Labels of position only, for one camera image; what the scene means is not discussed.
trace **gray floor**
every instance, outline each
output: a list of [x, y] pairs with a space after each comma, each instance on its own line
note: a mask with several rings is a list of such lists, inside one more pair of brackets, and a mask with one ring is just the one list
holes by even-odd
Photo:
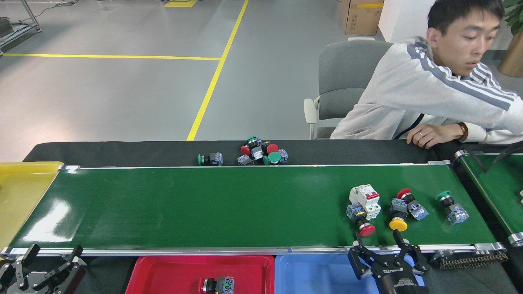
[[[55, 3], [29, 5], [37, 15]], [[202, 0], [164, 8], [158, 0], [80, 0], [45, 11], [38, 17], [43, 32], [3, 50], [219, 58], [243, 4]], [[320, 51], [348, 37], [340, 8], [335, 0], [250, 0], [195, 140], [308, 138], [303, 100], [317, 96]], [[0, 1], [3, 13], [12, 21], [27, 17], [19, 2]], [[44, 142], [186, 140], [217, 66], [217, 60], [5, 55], [0, 162], [21, 161]], [[523, 92], [522, 79], [498, 78]]]

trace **man's hand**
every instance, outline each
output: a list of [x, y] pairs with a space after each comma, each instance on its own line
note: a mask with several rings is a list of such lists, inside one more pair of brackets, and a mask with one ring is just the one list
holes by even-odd
[[463, 131], [458, 124], [447, 126], [422, 124], [408, 132], [407, 144], [412, 142], [420, 148], [429, 149], [436, 144], [458, 139], [462, 135]]

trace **blue tray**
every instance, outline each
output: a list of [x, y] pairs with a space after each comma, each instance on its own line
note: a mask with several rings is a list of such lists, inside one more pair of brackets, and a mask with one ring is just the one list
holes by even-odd
[[[407, 262], [412, 263], [410, 256]], [[416, 280], [424, 286], [421, 277]], [[379, 294], [372, 276], [358, 280], [346, 254], [278, 255], [275, 294]]]

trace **plant pot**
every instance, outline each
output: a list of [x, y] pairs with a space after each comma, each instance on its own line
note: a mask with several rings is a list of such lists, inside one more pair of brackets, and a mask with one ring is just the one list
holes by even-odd
[[523, 77], [523, 33], [517, 33], [508, 45], [507, 53], [498, 68], [500, 73], [513, 77]]

